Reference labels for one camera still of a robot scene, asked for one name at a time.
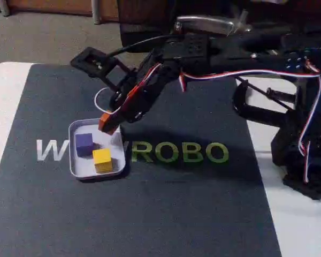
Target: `white tray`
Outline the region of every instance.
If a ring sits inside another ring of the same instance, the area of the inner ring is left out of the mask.
[[[123,140],[120,127],[113,135],[98,130],[99,119],[77,120],[69,126],[69,159],[70,172],[77,179],[93,179],[120,174],[126,164]],[[92,156],[78,157],[76,151],[75,135],[91,133],[95,149],[109,148],[112,157],[113,170],[109,173],[96,173]]]

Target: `white cable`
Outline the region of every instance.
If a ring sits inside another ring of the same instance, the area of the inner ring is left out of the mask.
[[[117,111],[120,109],[120,107],[119,107],[117,110],[115,110],[114,112],[110,112],[110,111],[106,111],[106,110],[102,109],[102,108],[101,108],[100,106],[98,106],[98,104],[97,104],[97,97],[98,97],[98,95],[100,95],[100,93],[101,93],[102,91],[106,90],[106,89],[108,89],[108,87],[101,88],[101,89],[96,93],[96,95],[95,95],[95,97],[94,97],[94,105],[95,105],[95,107],[96,107],[98,110],[100,110],[101,112],[104,112],[105,114],[114,114],[115,112],[117,112]]]
[[[303,144],[302,144],[303,137],[304,137],[304,135],[305,135],[305,133],[306,133],[306,131],[308,129],[308,126],[309,126],[309,124],[310,124],[310,122],[312,120],[312,117],[314,116],[314,113],[315,113],[315,110],[316,110],[316,106],[317,106],[317,104],[319,102],[319,99],[320,99],[320,96],[321,96],[321,77],[319,77],[318,79],[319,79],[319,91],[318,91],[318,93],[317,93],[317,95],[315,97],[315,101],[314,101],[313,107],[312,107],[312,109],[310,111],[307,123],[305,124],[305,126],[304,126],[304,128],[302,130],[302,133],[300,135],[300,138],[299,138],[299,151],[300,151],[302,156],[304,156],[304,153],[303,153],[303,151],[301,149],[301,147],[303,147]]]
[[[281,72],[281,71],[274,71],[274,70],[233,71],[233,72],[224,72],[221,74],[212,74],[212,75],[207,75],[202,77],[196,77],[186,73],[183,73],[183,74],[187,78],[197,79],[197,80],[207,80],[207,79],[218,79],[218,78],[224,78],[224,77],[229,77],[233,75],[243,75],[243,74],[250,74],[250,73],[268,73],[268,74],[283,75],[283,76],[294,77],[294,78],[316,78],[320,76],[320,74],[290,73],[290,72]]]
[[[182,92],[185,92],[186,91],[186,84],[183,82],[183,79],[184,79],[183,76],[179,75],[178,80],[180,82]]]
[[[138,84],[138,85],[142,85],[144,84],[151,76],[152,74],[158,69],[158,67],[161,66],[160,63],[156,64],[153,68],[151,68],[151,70],[147,73],[148,75],[142,79],[142,81]],[[104,90],[108,89],[107,87],[104,87],[104,88],[101,88],[97,93],[96,95],[94,96],[94,105],[95,107],[100,110],[101,112],[104,112],[105,114],[115,114],[120,108],[121,106],[116,109],[114,112],[110,112],[110,111],[106,111],[104,109],[102,109],[100,106],[98,106],[97,104],[97,98],[98,98],[98,95],[100,95],[100,93]]]
[[[309,170],[309,149],[310,149],[310,141],[308,142],[307,145],[307,155],[305,157],[305,164],[304,164],[304,176],[303,176],[303,180],[305,183],[309,182],[309,178],[308,178],[308,170]]]

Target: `wlkata logo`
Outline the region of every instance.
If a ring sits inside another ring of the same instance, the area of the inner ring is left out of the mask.
[[[69,145],[69,140],[64,140],[62,146],[58,149],[59,144],[57,141],[50,140],[43,150],[43,140],[37,139],[36,142],[38,161],[45,161],[51,150],[54,161],[62,160]],[[171,142],[160,142],[153,146],[152,144],[144,141],[126,141],[124,142],[125,150],[128,149],[130,143],[132,144],[132,162],[136,162],[137,160],[153,162],[156,158],[161,162],[171,163],[177,161],[180,154],[182,154],[183,162],[187,163],[202,162],[204,160],[204,155],[213,163],[224,163],[229,159],[227,147],[218,142],[212,142],[203,149],[200,144],[195,142],[182,142],[180,146]]]

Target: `black mat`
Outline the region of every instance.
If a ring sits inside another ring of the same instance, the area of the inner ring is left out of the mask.
[[[68,66],[34,65],[0,164],[0,256],[280,256],[248,126],[231,108],[235,86],[191,83],[182,94],[168,85],[143,120],[124,124],[121,178],[82,183],[68,151],[37,161],[36,140],[60,147],[70,123],[99,117],[92,102],[102,84]],[[131,161],[136,141],[152,145],[153,162]],[[159,142],[176,145],[178,159],[159,161]],[[204,160],[184,162],[183,142],[199,144]],[[227,162],[209,160],[212,142],[227,147]]]

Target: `screw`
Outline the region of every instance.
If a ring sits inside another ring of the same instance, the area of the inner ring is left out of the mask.
[[[116,91],[117,97],[115,98],[115,102],[118,102],[118,100],[122,97],[122,93],[120,91]]]
[[[276,50],[269,50],[267,51],[270,55],[278,55],[278,52]]]
[[[134,118],[135,119],[139,119],[139,118],[141,118],[141,116],[143,116],[143,112],[142,111],[138,112],[138,114]]]

